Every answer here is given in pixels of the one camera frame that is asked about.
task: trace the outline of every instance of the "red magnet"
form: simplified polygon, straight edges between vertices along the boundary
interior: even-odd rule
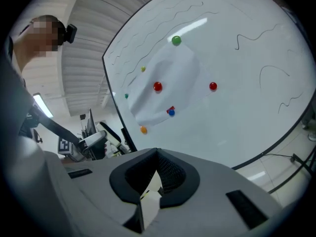
[[[161,90],[162,90],[162,84],[161,84],[161,82],[156,81],[156,82],[154,83],[154,90],[155,90],[155,91],[161,91]]]
[[[170,110],[174,110],[174,107],[173,106],[171,106],[168,110],[167,110],[167,113],[169,114],[169,111]]]
[[[215,82],[211,82],[210,85],[209,85],[209,88],[211,90],[216,90],[217,89],[217,84]]]

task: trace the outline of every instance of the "small green magnet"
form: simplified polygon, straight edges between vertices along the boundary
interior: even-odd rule
[[[174,36],[174,37],[172,38],[172,43],[173,43],[174,45],[180,45],[180,43],[181,43],[181,38],[180,38],[180,36]]]

